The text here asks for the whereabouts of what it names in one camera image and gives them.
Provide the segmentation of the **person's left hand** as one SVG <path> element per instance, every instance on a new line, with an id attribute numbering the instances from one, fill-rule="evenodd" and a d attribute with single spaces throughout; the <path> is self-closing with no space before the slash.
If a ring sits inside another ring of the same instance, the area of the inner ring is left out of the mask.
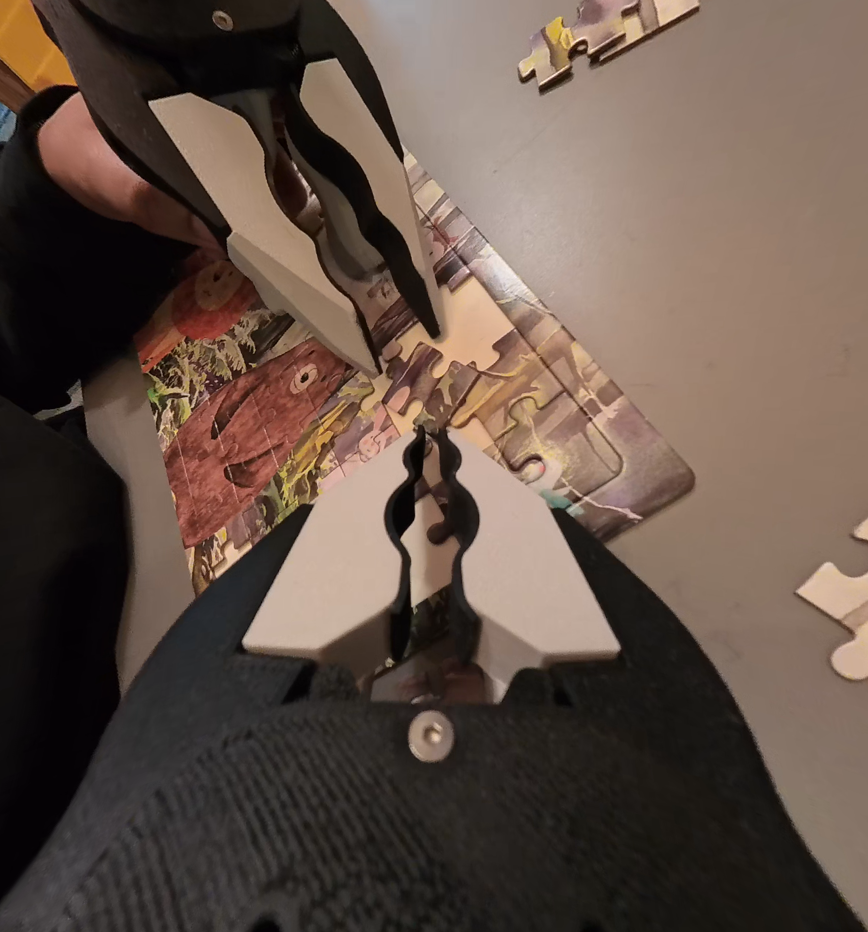
<path id="1" fill-rule="evenodd" d="M 92 125 L 80 91 L 40 123 L 39 156 L 45 175 L 89 213 L 225 260 L 219 242 L 188 207 L 122 165 Z"/>

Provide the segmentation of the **yellow box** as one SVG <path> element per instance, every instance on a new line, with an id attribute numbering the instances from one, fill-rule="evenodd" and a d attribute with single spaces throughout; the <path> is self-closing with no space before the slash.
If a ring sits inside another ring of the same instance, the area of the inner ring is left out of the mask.
<path id="1" fill-rule="evenodd" d="M 45 35 L 30 0 L 0 0 L 0 58 L 30 88 L 74 88 L 67 55 Z"/>

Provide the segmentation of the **person's left forearm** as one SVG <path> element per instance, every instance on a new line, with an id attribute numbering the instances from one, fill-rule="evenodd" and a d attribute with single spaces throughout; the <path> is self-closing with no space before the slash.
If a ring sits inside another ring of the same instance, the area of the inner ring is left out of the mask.
<path id="1" fill-rule="evenodd" d="M 40 166 L 39 130 L 75 88 L 48 88 L 0 142 L 0 399 L 60 410 L 153 318 L 196 246 L 105 220 Z"/>

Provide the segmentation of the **white puzzle piece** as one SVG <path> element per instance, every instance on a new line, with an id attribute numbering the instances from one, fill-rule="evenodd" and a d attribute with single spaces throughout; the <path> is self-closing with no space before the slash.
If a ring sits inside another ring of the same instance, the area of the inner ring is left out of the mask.
<path id="1" fill-rule="evenodd" d="M 868 540 L 868 516 L 849 535 Z M 797 598 L 849 633 L 849 643 L 829 657 L 831 670 L 844 681 L 868 681 L 868 574 L 844 577 L 825 563 L 797 585 Z"/>

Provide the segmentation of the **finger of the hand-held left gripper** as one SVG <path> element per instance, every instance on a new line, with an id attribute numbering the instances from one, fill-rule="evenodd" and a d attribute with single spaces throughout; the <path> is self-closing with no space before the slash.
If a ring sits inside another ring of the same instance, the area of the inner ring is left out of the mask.
<path id="1" fill-rule="evenodd" d="M 377 372 L 355 303 L 328 279 L 312 236 L 274 203 L 251 123 L 199 95 L 158 97 L 151 112 L 228 222 L 225 256 L 264 308 L 293 313 L 348 367 Z"/>
<path id="2" fill-rule="evenodd" d="M 282 72 L 282 125 L 288 156 L 321 203 L 335 269 L 348 279 L 390 271 L 425 335 L 440 337 L 443 296 L 402 139 L 385 139 L 339 58 Z"/>

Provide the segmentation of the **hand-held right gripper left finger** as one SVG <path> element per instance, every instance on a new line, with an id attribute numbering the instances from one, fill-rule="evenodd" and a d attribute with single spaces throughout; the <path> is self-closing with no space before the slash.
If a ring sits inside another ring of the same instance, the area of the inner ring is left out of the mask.
<path id="1" fill-rule="evenodd" d="M 425 428 L 414 428 L 321 492 L 241 647 L 257 657 L 335 662 L 350 676 L 403 660 L 410 638 L 414 484 Z"/>

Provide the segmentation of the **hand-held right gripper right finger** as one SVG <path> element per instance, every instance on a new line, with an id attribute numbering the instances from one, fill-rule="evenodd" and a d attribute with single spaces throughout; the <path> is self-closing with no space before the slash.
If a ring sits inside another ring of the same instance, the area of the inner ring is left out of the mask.
<path id="1" fill-rule="evenodd" d="M 485 675 L 501 701 L 519 670 L 615 660 L 619 643 L 579 569 L 557 516 L 535 492 L 455 428 L 434 432 L 449 569 L 449 635 L 455 660 Z"/>

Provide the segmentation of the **illustrated jigsaw puzzle board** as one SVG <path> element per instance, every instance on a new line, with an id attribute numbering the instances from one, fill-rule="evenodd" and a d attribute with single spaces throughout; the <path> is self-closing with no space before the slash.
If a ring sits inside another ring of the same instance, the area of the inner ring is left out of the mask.
<path id="1" fill-rule="evenodd" d="M 414 427 L 461 428 L 598 540 L 693 489 L 693 467 L 407 150 L 403 172 L 447 325 L 429 337 L 390 271 L 343 279 L 377 377 L 268 311 L 228 263 L 191 263 L 137 335 L 196 598 Z"/>

